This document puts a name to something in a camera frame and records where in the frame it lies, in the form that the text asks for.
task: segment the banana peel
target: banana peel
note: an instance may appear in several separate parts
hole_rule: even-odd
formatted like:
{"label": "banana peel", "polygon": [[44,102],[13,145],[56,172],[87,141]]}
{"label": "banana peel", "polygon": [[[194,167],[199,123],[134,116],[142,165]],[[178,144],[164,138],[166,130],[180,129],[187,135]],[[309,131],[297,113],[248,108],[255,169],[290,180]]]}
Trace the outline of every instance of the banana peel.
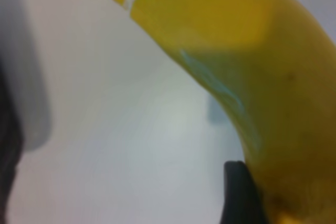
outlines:
{"label": "banana peel", "polygon": [[223,106],[270,223],[336,223],[336,47],[296,0],[115,0]]}

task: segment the black object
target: black object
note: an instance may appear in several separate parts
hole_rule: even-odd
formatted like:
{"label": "black object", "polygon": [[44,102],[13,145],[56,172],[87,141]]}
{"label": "black object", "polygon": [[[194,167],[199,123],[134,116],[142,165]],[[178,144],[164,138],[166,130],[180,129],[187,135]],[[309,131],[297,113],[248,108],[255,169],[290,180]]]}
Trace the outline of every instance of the black object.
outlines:
{"label": "black object", "polygon": [[257,187],[243,162],[227,162],[225,205],[220,224],[268,224]]}
{"label": "black object", "polygon": [[21,126],[0,68],[0,224],[6,223],[8,198],[22,150]]}

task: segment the white background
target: white background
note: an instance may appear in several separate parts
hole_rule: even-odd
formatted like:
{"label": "white background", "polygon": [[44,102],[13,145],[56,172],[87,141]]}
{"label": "white background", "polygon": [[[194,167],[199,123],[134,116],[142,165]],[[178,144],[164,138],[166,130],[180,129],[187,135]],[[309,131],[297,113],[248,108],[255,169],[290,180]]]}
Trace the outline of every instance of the white background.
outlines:
{"label": "white background", "polygon": [[[336,38],[336,0],[301,1]],[[50,135],[22,159],[10,223],[218,223],[223,164],[242,158],[219,105],[112,0],[21,2]]]}

